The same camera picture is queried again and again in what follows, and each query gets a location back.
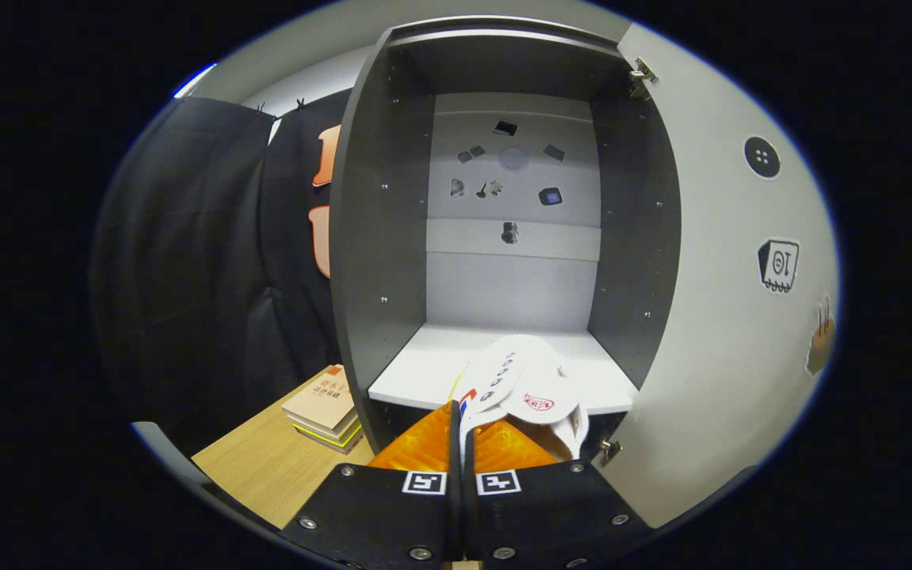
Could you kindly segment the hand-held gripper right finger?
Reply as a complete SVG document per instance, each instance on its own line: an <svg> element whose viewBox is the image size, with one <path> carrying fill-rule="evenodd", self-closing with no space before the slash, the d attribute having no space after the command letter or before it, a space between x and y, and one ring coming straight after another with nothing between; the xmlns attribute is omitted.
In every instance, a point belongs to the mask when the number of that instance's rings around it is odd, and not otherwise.
<svg viewBox="0 0 912 570"><path fill-rule="evenodd" d="M654 537L600 472L621 450L619 420L597 420L579 461L499 469L485 483L472 472L477 450L465 437L462 554L482 569L600 569Z"/></svg>

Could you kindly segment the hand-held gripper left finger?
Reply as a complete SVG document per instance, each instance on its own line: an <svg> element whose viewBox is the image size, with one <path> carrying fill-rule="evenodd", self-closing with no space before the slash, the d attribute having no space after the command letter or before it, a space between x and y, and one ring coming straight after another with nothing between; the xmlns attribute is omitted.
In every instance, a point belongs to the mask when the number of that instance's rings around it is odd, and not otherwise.
<svg viewBox="0 0 912 570"><path fill-rule="evenodd" d="M462 556L458 405L446 405L445 470L397 470L340 463L280 538L329 569L449 569Z"/></svg>

